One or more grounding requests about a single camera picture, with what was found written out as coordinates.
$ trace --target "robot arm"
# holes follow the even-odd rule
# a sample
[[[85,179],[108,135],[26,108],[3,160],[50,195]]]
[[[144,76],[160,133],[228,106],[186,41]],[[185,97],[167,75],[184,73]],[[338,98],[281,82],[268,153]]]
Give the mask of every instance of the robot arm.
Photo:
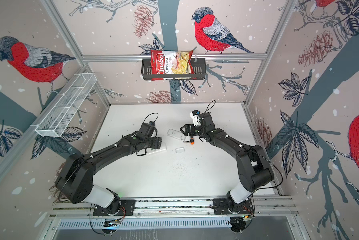
[[[227,193],[230,209],[237,209],[239,204],[250,198],[259,187],[274,179],[270,164],[258,154],[264,156],[263,148],[259,145],[250,146],[235,140],[220,128],[215,128],[210,113],[200,114],[198,110],[191,113],[193,124],[180,128],[185,136],[199,136],[215,147],[223,149],[237,161],[240,183]]]
[[[76,204],[83,200],[98,204],[104,208],[118,210],[119,197],[109,189],[103,189],[93,185],[93,175],[100,169],[142,149],[146,155],[147,148],[160,149],[162,138],[152,137],[156,133],[154,122],[143,123],[138,131],[123,136],[118,142],[104,149],[90,154],[78,156],[71,155],[58,176],[55,185],[72,203]]]

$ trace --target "red chip bag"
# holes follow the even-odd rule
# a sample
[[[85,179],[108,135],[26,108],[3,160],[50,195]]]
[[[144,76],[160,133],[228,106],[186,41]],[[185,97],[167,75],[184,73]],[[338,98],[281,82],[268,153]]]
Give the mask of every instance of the red chip bag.
[[[176,51],[156,51],[151,50],[150,64],[152,74],[189,74],[194,73],[190,64],[193,51],[176,52]],[[153,78],[152,80],[172,80],[173,78]]]

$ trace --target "white wire basket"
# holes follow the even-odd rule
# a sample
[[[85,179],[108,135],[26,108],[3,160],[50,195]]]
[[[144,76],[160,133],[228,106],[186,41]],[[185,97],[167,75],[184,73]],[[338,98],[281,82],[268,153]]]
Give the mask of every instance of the white wire basket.
[[[97,82],[92,73],[76,76],[73,84],[61,94],[62,97],[35,129],[42,137],[60,137]]]

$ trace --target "black mounting plate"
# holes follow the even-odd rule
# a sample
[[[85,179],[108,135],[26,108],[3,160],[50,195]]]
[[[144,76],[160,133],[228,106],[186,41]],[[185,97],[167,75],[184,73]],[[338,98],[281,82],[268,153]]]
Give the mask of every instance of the black mounting plate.
[[[127,200],[119,200],[119,204],[125,208],[126,216],[132,216],[135,207],[135,200],[127,199]],[[108,211],[101,207],[100,205],[94,205],[93,216],[96,217],[109,217]],[[114,216],[123,216],[123,210],[119,210]]]
[[[227,206],[227,200],[226,198],[223,199],[213,199],[213,205],[214,205],[214,214],[215,215],[221,215],[221,214],[248,214],[251,215],[250,212],[254,212],[253,204],[251,202],[251,199],[244,202],[244,205],[249,211],[247,211],[243,206],[242,210],[239,212],[231,212]]]

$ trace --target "white table surface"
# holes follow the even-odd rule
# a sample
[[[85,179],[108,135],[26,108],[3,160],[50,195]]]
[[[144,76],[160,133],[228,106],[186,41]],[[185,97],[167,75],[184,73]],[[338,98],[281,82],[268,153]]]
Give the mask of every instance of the white table surface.
[[[139,130],[150,113],[159,113],[158,137],[167,151],[149,156],[135,154],[123,157],[94,175],[93,183],[118,193],[120,197],[196,197],[222,196],[239,182],[236,160],[209,143],[194,138],[194,145],[169,137],[167,131],[191,124],[190,112],[206,110],[208,104],[137,104],[111,105],[92,152],[120,140],[122,135]],[[209,110],[216,128],[249,145],[253,135],[240,103],[216,103]],[[146,120],[153,121],[156,114]],[[185,152],[175,149],[184,147]],[[256,194],[274,194],[273,189]]]

